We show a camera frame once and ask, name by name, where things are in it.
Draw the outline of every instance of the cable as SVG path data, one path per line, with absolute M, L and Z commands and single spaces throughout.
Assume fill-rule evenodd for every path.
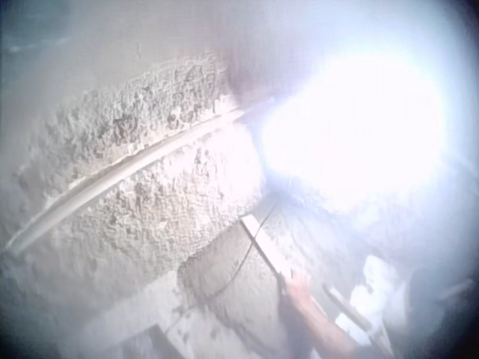
M 265 222 L 268 220 L 268 218 L 271 216 L 271 214 L 273 213 L 273 211 L 275 210 L 276 208 L 276 203 L 274 203 L 272 205 L 272 207 L 269 209 L 268 213 L 266 214 L 266 217 L 261 221 L 260 223 L 260 226 L 258 227 L 256 233 L 254 234 L 253 236 L 253 240 L 251 241 L 251 244 L 248 246 L 248 250 L 246 251 L 245 253 L 245 256 L 242 258 L 241 260 L 241 263 L 238 265 L 238 268 L 236 269 L 236 271 L 234 271 L 233 275 L 230 277 L 230 279 L 228 279 L 228 281 L 223 285 L 221 286 L 219 289 L 217 289 L 215 292 L 213 292 L 212 294 L 208 295 L 206 298 L 204 298 L 203 300 L 199 301 L 198 303 L 195 303 L 193 305 L 190 305 L 189 307 L 187 307 L 182 313 L 181 315 L 178 317 L 177 320 L 175 320 L 173 323 L 170 324 L 169 327 L 166 328 L 165 330 L 165 336 L 168 336 L 168 332 L 173 329 L 179 322 L 181 319 L 183 319 L 183 317 L 190 311 L 190 310 L 193 310 L 195 309 L 196 307 L 199 307 L 200 305 L 205 305 L 205 304 L 209 304 L 213 299 L 216 299 L 218 298 L 221 294 L 223 294 L 225 292 L 225 290 L 233 283 L 233 281 L 237 278 L 239 272 L 241 271 L 241 268 L 244 266 L 246 260 L 248 259 L 248 255 L 249 253 L 251 252 L 251 250 L 253 249 L 253 245 L 254 243 L 256 242 L 256 236 L 257 234 L 260 232 L 261 228 L 263 227 L 263 225 L 265 224 Z

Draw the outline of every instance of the welder's hand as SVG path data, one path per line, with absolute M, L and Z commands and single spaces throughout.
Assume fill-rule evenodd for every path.
M 287 297 L 295 308 L 311 303 L 311 276 L 307 273 L 291 270 L 291 276 L 283 275 Z

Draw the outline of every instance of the person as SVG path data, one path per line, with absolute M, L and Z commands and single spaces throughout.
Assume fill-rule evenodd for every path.
M 322 359 L 383 359 L 372 346 L 360 346 L 347 333 L 330 321 L 311 297 L 311 277 L 300 271 L 284 275 L 284 287 L 290 304 L 305 326 L 311 345 Z

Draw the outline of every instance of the bright welding light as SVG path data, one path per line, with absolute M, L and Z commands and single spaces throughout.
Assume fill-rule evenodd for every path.
M 273 170 L 348 207 L 424 183 L 442 149 L 443 117 L 437 87 L 405 58 L 335 58 L 266 124 L 263 150 Z

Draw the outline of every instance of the welder's arm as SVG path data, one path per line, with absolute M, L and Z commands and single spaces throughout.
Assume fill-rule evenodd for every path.
M 329 321 L 326 314 L 313 302 L 306 274 L 293 272 L 292 277 L 284 277 L 287 295 L 291 304 L 302 317 L 314 348 L 323 359 L 350 359 L 355 357 L 356 342 Z

